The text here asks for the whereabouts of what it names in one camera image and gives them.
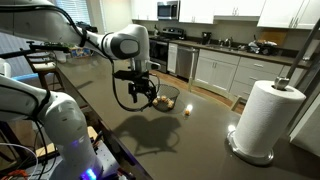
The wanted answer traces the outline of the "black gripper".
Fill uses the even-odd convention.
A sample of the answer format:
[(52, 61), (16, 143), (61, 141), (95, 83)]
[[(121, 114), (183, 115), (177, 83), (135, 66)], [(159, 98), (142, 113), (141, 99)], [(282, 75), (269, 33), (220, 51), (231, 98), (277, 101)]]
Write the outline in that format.
[(145, 95), (149, 100), (156, 98), (156, 87), (149, 84), (148, 72), (119, 70), (113, 77), (128, 81), (128, 93), (133, 97), (134, 103), (137, 103), (138, 93)]

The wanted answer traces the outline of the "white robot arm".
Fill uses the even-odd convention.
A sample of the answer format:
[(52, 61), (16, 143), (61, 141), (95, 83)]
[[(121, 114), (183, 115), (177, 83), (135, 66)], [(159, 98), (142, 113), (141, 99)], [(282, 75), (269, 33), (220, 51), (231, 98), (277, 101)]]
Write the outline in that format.
[[(0, 30), (18, 37), (77, 44), (109, 60), (133, 58), (149, 62), (149, 38), (145, 27), (130, 24), (119, 32), (99, 35), (74, 25), (70, 16), (48, 0), (0, 0)], [(99, 177), (103, 165), (92, 147), (85, 116), (66, 93), (48, 91), (0, 76), (1, 119), (22, 116), (43, 123), (62, 161), (53, 171), (55, 180)]]

